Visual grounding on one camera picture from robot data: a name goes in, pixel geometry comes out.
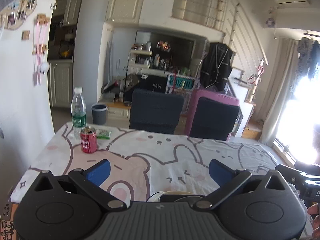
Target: red soda can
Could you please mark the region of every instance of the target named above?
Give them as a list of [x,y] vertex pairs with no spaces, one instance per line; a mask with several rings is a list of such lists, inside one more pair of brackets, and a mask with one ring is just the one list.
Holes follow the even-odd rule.
[[84,153],[94,153],[97,150],[97,133],[95,128],[86,126],[81,129],[81,149]]

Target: gray trash bin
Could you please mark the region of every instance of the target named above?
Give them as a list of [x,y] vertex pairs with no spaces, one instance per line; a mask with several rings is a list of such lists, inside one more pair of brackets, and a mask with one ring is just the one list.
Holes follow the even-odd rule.
[[94,104],[91,107],[93,124],[104,125],[107,120],[108,107],[104,104]]

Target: finger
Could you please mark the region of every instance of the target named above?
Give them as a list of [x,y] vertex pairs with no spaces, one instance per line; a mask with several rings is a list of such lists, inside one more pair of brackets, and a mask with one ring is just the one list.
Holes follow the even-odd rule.
[[320,218],[319,215],[316,216],[316,218],[312,222],[312,229],[315,230],[318,227],[320,227]]
[[308,208],[308,214],[309,215],[319,214],[318,203],[314,204],[314,205],[312,205],[311,207]]
[[319,228],[313,231],[312,237],[313,237],[313,238],[318,238],[318,237],[320,237],[320,230],[319,230]]

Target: pink chair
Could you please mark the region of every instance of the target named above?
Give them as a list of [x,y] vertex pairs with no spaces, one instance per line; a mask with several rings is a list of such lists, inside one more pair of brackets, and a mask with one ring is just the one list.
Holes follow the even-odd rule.
[[193,118],[195,116],[197,105],[198,105],[198,101],[199,101],[199,98],[201,97],[205,97],[226,105],[239,106],[239,100],[237,98],[233,98],[230,96],[226,96],[226,95],[208,91],[208,90],[194,89],[191,95],[189,109],[187,113],[186,126],[184,129],[185,135],[189,136],[190,134]]

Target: white cabinet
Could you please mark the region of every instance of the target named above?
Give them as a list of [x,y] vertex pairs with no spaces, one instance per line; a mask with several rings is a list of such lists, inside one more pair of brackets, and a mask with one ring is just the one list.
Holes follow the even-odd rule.
[[68,2],[68,0],[57,0],[57,2],[56,2],[57,7],[52,12],[52,16],[64,15],[64,13],[66,11],[66,7],[67,7],[67,2]]
[[70,107],[73,98],[72,60],[50,61],[48,73],[49,99],[51,106]]
[[63,18],[63,26],[77,24],[81,1],[82,0],[67,0],[67,6]]
[[109,0],[106,21],[138,24],[143,0]]

